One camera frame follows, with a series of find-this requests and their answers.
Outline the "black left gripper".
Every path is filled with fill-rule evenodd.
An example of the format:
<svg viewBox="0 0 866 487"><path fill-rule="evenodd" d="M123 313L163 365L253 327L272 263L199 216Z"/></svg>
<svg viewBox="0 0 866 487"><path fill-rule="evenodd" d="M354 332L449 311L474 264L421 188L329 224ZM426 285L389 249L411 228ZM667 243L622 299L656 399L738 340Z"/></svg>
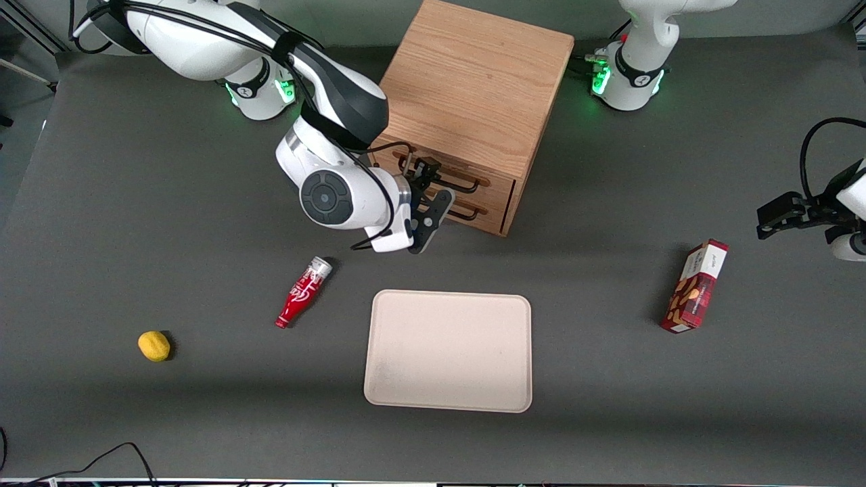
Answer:
<svg viewBox="0 0 866 487"><path fill-rule="evenodd" d="M775 234L774 225L804 215L807 229L829 226L825 231L827 241L856 234L855 191L825 191L819 196L805 192L805 200L798 192L786 192L758 208L757 238L767 239Z"/></svg>

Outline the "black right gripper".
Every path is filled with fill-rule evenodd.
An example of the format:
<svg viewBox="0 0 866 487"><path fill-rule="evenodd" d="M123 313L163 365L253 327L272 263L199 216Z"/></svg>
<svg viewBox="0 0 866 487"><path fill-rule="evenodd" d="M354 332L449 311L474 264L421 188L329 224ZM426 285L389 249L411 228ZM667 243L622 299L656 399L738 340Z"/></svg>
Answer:
<svg viewBox="0 0 866 487"><path fill-rule="evenodd" d="M432 216L426 215L426 210L420 208L421 203L429 197L433 182L441 179L442 164L433 158L416 158L413 163L413 179L409 182L411 188L411 224L433 225Z"/></svg>

